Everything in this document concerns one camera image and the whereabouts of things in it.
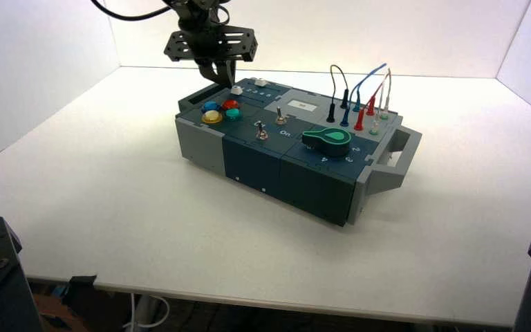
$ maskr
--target blue wire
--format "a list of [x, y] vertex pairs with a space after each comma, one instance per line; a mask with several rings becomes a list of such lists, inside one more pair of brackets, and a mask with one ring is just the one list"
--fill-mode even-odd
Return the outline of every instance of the blue wire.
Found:
[[361, 80], [361, 82], [357, 83], [357, 85], [355, 85], [353, 87], [353, 90], [351, 90], [351, 94], [349, 95], [349, 105], [348, 105], [347, 109], [351, 108], [351, 99], [353, 99], [353, 92], [355, 92], [355, 88], [357, 88], [357, 95], [359, 95], [359, 89], [361, 88], [361, 84], [363, 84], [363, 82], [365, 82], [365, 80], [367, 80], [370, 76], [372, 76], [373, 74], [377, 73], [381, 68], [384, 68], [385, 66], [387, 66], [387, 64], [382, 64], [381, 66], [377, 67], [376, 69], [373, 69], [369, 74], [367, 74], [367, 76], [363, 80]]

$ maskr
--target control panel box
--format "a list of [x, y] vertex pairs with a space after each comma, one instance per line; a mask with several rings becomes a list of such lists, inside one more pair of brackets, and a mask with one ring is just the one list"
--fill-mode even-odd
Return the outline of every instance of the control panel box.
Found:
[[[354, 129], [359, 111], [348, 111], [346, 124], [337, 108], [339, 120], [328, 122], [330, 104], [261, 79], [233, 89], [213, 84], [178, 103], [180, 149], [201, 167], [331, 223], [354, 223], [368, 195], [401, 186], [421, 134], [377, 108], [362, 130]], [[388, 166], [395, 151], [402, 153]]]

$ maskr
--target red button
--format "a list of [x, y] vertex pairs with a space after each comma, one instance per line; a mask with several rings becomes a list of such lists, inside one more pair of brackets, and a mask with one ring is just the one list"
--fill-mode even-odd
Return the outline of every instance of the red button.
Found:
[[236, 100], [227, 100], [223, 103], [223, 109], [226, 111], [228, 109], [238, 109], [238, 108], [239, 108], [239, 103]]

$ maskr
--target white table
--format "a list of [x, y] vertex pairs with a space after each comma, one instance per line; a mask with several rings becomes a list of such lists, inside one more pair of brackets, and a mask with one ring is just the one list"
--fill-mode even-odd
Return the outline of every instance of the white table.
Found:
[[[328, 74], [242, 77], [332, 87]], [[395, 77], [391, 109], [422, 142], [403, 186], [338, 228], [180, 156], [177, 101], [205, 85], [193, 70], [121, 68], [0, 153], [0, 216], [29, 277], [95, 273], [103, 289], [513, 323], [531, 264], [531, 106], [496, 80]]]

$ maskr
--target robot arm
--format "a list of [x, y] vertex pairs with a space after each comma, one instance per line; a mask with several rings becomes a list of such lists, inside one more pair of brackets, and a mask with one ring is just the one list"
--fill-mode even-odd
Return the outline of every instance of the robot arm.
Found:
[[[228, 26], [229, 12], [223, 4], [229, 0], [163, 0], [167, 7], [149, 15], [117, 15], [91, 0], [106, 14], [125, 21], [151, 18], [172, 9], [178, 14], [180, 31], [171, 34], [164, 54], [172, 61], [194, 60], [201, 75], [217, 84], [231, 87], [235, 82], [237, 60], [253, 61], [257, 40], [253, 29]], [[218, 12], [227, 15], [220, 21]]]

